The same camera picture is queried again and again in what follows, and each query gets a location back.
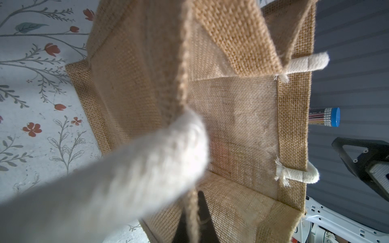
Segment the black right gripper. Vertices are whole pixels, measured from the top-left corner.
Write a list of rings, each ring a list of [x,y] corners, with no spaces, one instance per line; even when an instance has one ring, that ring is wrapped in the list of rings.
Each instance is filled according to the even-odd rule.
[[[352,159],[344,149],[347,145],[365,150],[356,159]],[[389,144],[387,142],[337,137],[332,142],[332,147],[355,177],[383,199],[389,200]]]

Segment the blue-lidded cylinder container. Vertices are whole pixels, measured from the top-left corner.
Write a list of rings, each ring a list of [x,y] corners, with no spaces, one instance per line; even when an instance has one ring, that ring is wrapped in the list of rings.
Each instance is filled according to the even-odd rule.
[[[330,108],[321,108],[321,109],[310,109],[309,125],[339,127],[340,108],[330,107]]]

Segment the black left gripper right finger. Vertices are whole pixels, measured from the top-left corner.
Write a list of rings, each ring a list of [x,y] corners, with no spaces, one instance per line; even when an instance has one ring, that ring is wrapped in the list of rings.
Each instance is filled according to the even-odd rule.
[[[219,243],[205,195],[198,191],[200,243]]]

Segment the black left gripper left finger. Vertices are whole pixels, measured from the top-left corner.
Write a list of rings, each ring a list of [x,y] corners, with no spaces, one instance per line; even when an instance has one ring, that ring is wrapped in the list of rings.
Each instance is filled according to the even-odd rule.
[[[182,211],[175,236],[172,243],[189,243],[189,236],[186,228],[186,213]]]

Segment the brown paper tote bag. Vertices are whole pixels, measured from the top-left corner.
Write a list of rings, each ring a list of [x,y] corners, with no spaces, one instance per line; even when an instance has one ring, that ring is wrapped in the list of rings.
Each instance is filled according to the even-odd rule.
[[[198,191],[220,243],[288,243],[304,216],[316,1],[97,1],[65,70],[101,151],[1,202],[3,243],[171,243]]]

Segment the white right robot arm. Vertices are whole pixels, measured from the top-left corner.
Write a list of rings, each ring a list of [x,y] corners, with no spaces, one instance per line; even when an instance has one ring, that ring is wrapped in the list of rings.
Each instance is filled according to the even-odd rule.
[[[389,144],[338,137],[336,162],[317,164],[320,181],[310,184],[306,215],[295,231],[302,243],[389,241]]]

